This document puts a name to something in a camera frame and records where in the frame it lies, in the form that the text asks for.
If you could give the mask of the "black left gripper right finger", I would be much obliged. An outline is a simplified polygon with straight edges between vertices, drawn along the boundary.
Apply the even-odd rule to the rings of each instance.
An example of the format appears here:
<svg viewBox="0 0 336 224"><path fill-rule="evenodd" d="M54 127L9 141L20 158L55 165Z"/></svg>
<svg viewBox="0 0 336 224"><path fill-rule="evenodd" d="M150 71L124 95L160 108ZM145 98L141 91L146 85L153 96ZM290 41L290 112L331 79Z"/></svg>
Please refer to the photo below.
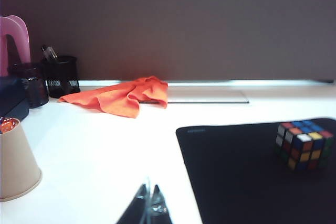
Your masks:
<svg viewBox="0 0 336 224"><path fill-rule="evenodd" d="M158 185L155 185L151 198L151 223L172 224L165 198Z"/></svg>

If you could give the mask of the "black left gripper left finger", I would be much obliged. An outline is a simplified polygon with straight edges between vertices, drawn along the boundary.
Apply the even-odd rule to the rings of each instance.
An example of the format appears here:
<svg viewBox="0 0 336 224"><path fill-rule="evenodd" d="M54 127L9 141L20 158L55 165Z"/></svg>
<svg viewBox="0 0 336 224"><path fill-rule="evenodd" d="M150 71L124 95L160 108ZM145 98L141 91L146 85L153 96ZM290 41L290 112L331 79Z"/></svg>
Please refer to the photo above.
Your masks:
<svg viewBox="0 0 336 224"><path fill-rule="evenodd" d="M147 223L150 190L148 184L141 184L117 224Z"/></svg>

